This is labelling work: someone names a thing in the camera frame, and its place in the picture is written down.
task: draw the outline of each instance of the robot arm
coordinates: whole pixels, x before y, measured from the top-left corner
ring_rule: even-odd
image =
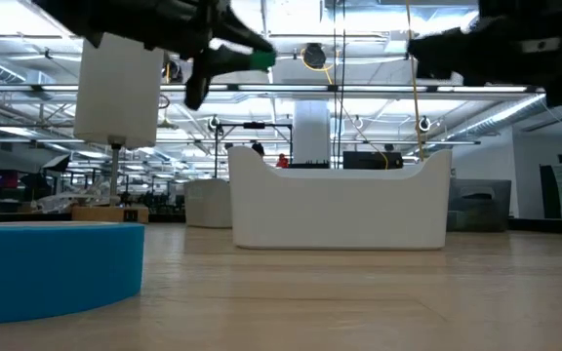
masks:
[[[161,48],[192,58],[185,104],[198,109],[210,82],[220,74],[266,71],[276,53],[270,43],[247,28],[231,10],[229,0],[33,0],[73,33],[95,47],[105,32],[139,41],[148,50]],[[227,47],[210,49],[220,38],[253,49],[251,55]]]

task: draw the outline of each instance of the person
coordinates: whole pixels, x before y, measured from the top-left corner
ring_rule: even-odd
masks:
[[[285,154],[279,154],[279,159],[277,160],[278,168],[290,168],[290,161],[285,157]]]
[[[121,205],[132,207],[132,199],[130,193],[125,191],[121,194]]]
[[[255,142],[255,143],[253,144],[253,146],[251,146],[251,148],[252,148],[255,152],[259,153],[262,158],[263,158],[263,156],[265,155],[265,152],[263,151],[263,146],[262,146],[260,143]]]

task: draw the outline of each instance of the fluorescent light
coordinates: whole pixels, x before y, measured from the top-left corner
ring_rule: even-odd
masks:
[[[59,145],[57,145],[57,144],[47,143],[47,145],[49,145],[50,147],[53,147],[53,148],[55,148],[56,150],[59,150],[59,151],[64,151],[64,152],[69,152],[69,151],[70,151],[70,150],[67,149],[66,147],[59,146]]]
[[[524,93],[526,87],[439,87],[440,93]]]
[[[42,90],[45,92],[77,92],[79,86],[76,85],[43,85]]]
[[[84,143],[82,139],[37,139],[38,142],[58,142],[58,143]]]
[[[326,92],[329,88],[323,85],[252,84],[239,85],[238,89],[246,92]]]
[[[431,141],[431,145],[480,145],[480,141]]]
[[[72,62],[81,62],[82,61],[82,57],[80,56],[79,58],[73,58],[73,57],[67,57],[67,56],[63,56],[63,55],[51,55],[52,59],[61,59],[61,60],[69,60]]]
[[[91,157],[91,158],[106,158],[107,156],[105,154],[102,154],[100,152],[95,152],[95,151],[77,151],[78,154],[80,155],[84,155],[86,157]]]
[[[17,128],[17,127],[0,127],[1,132],[14,134],[21,137],[34,137],[34,133],[28,131],[27,129]]]
[[[142,151],[148,155],[153,155],[155,153],[155,149],[152,147],[141,147],[138,149],[138,151]]]
[[[417,87],[418,92],[425,92],[428,87]],[[340,87],[345,92],[412,92],[414,87],[410,86],[344,86]]]
[[[32,92],[30,86],[28,85],[18,85],[18,84],[9,84],[9,85],[0,85],[0,92]]]
[[[184,164],[183,162],[176,162],[173,164],[173,167],[178,168],[180,170],[185,170],[187,168],[187,165]]]
[[[226,91],[227,86],[224,84],[212,84],[210,85],[210,91]],[[161,92],[184,92],[185,85],[184,84],[162,84],[160,86]]]
[[[93,171],[93,169],[88,169],[88,168],[76,168],[76,167],[68,167],[67,170],[69,172],[76,172],[76,173],[91,173]]]
[[[0,137],[0,143],[30,143],[30,139]]]
[[[183,92],[185,91],[185,85],[161,85],[161,92]]]

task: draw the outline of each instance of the yellow cable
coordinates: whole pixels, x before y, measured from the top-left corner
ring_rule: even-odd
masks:
[[[407,23],[409,24],[409,41],[413,39],[411,34],[411,0],[407,0]],[[411,81],[414,86],[414,105],[416,108],[416,138],[418,139],[418,150],[420,153],[420,160],[424,161],[424,150],[422,148],[422,140],[420,133],[420,108],[418,107],[418,83],[416,82],[416,67],[414,66],[414,59],[409,57],[411,63]]]
[[[327,75],[327,79],[329,80],[329,85],[333,85],[333,81],[331,80],[331,74],[329,74],[328,69],[326,71],[324,71],[324,74]]]
[[[330,65],[330,66],[327,67],[327,68],[321,68],[321,69],[311,68],[311,67],[309,67],[309,66],[307,65],[307,63],[304,61],[304,55],[303,55],[303,53],[304,53],[304,49],[301,50],[301,61],[302,61],[302,64],[304,64],[305,67],[307,67],[308,69],[310,69],[310,70],[312,70],[312,71],[324,72],[324,73],[327,75],[327,79],[329,80],[329,84],[330,84],[330,85],[333,85],[333,81],[331,80],[331,74],[329,74],[329,70],[330,70],[333,66],[335,66],[335,64],[332,64],[332,65]],[[370,144],[370,146],[372,146],[375,150],[377,150],[377,152],[380,153],[380,155],[382,156],[382,158],[385,160],[385,169],[388,170],[388,169],[389,169],[389,160],[387,160],[387,156],[385,156],[385,154],[384,154],[382,151],[380,151],[376,146],[374,146],[374,145],[368,140],[368,138],[363,134],[363,132],[361,132],[361,130],[360,130],[357,126],[355,126],[355,123],[354,123],[354,121],[352,120],[352,117],[350,117],[350,114],[348,113],[348,111],[346,110],[346,107],[343,107],[343,106],[342,106],[342,108],[343,108],[343,111],[346,113],[346,117],[348,118],[348,120],[350,121],[350,123],[352,124],[352,126],[357,130],[357,132],[359,133],[359,135],[361,135],[361,137],[363,137],[363,138],[368,142],[368,144]]]

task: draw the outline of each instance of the metal pole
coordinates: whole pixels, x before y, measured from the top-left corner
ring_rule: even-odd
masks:
[[[290,129],[290,163],[294,162],[294,128],[292,126],[288,127]]]
[[[38,119],[42,122],[45,120],[45,104],[41,103],[38,107]]]
[[[116,199],[112,199],[116,196],[116,187],[118,183],[118,154],[121,150],[121,145],[112,144],[112,179],[109,183],[109,206],[116,206]]]
[[[214,130],[214,178],[219,177],[219,126]]]

